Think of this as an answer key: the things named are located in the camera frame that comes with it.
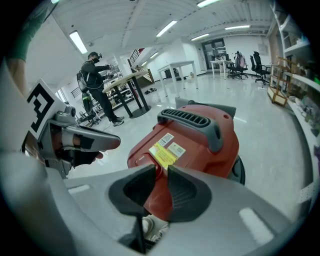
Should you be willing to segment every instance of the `glossy floor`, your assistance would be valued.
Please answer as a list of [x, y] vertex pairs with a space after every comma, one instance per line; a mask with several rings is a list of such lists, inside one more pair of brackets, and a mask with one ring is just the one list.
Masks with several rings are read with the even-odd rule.
[[[306, 160], [304, 138], [301, 128], [289, 111], [272, 104], [261, 83], [255, 80], [239, 80], [212, 73], [198, 77], [199, 89], [193, 81], [177, 82], [180, 97], [201, 103], [216, 103], [236, 107], [234, 130], [240, 148], [246, 174], [245, 186], [271, 203], [294, 221], [299, 215], [299, 191], [305, 186]], [[103, 118], [95, 129], [105, 130], [121, 138], [121, 145], [104, 153], [104, 157], [91, 165], [82, 165], [72, 170], [69, 178], [101, 175], [127, 168], [129, 151], [152, 131], [157, 122], [157, 114], [166, 108], [175, 108], [176, 91], [172, 80], [165, 81], [168, 97], [160, 82], [157, 88], [145, 96], [151, 110], [141, 117], [130, 119], [123, 107], [117, 109], [117, 116], [125, 116], [121, 126], [109, 126]], [[138, 106], [135, 101], [128, 104], [131, 110]]]

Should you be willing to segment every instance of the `ceiling light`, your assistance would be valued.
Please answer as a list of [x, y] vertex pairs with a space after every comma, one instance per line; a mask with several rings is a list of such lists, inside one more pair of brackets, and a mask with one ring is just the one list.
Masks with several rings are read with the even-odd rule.
[[203, 35], [200, 35], [200, 36], [198, 36], [198, 37], [192, 38], [191, 41], [197, 40], [197, 39], [199, 39], [199, 38], [204, 38], [204, 37], [206, 37], [206, 36], [209, 36], [209, 34], [203, 34]]
[[151, 57], [150, 57], [150, 59], [152, 59], [154, 56], [156, 56], [157, 54], [158, 54], [159, 52], [156, 52], [154, 55], [152, 55]]
[[79, 51], [82, 54], [87, 53], [87, 48], [85, 47], [84, 43], [82, 42], [78, 31], [74, 31], [72, 33], [69, 34], [69, 37], [72, 39], [72, 41], [74, 42], [74, 44], [76, 45], [76, 47], [78, 47]]
[[170, 29], [170, 28], [171, 28], [174, 24], [176, 24], [177, 22], [178, 22], [178, 21], [175, 21], [175, 20], [171, 21], [168, 25], [165, 26], [164, 29], [162, 29], [162, 30], [160, 31], [159, 34], [156, 35], [156, 37], [157, 37], [157, 38], [158, 38], [158, 37], [161, 37], [164, 32], [166, 32], [168, 29]]
[[245, 28], [250, 28], [250, 25], [231, 26], [231, 27], [226, 27], [225, 30], [235, 30], [235, 29], [245, 29]]
[[197, 3], [196, 5], [199, 6], [200, 8], [202, 8], [202, 7], [208, 6], [208, 5], [210, 5], [214, 2], [217, 2], [217, 1], [219, 1], [219, 0], [204, 0], [202, 2]]

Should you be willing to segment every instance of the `black vent grille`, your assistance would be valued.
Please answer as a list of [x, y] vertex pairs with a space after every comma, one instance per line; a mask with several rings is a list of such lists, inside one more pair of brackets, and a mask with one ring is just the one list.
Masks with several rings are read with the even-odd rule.
[[162, 111], [163, 116], [176, 118], [195, 127], [206, 127], [210, 124], [210, 119], [190, 112], [184, 112], [176, 109], [165, 109]]

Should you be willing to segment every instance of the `white ceiling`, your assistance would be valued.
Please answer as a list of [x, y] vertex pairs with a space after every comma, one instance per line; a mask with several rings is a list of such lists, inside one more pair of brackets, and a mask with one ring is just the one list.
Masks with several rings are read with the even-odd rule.
[[[245, 33], [266, 35], [273, 18], [269, 0], [220, 0], [199, 8], [200, 1], [60, 0], [53, 16], [66, 36], [77, 30], [89, 52], [110, 58], [114, 53], [170, 44], [177, 37], [191, 39], [204, 33], [223, 37], [225, 27], [243, 24], [251, 25]], [[178, 23], [157, 38], [172, 20]]]

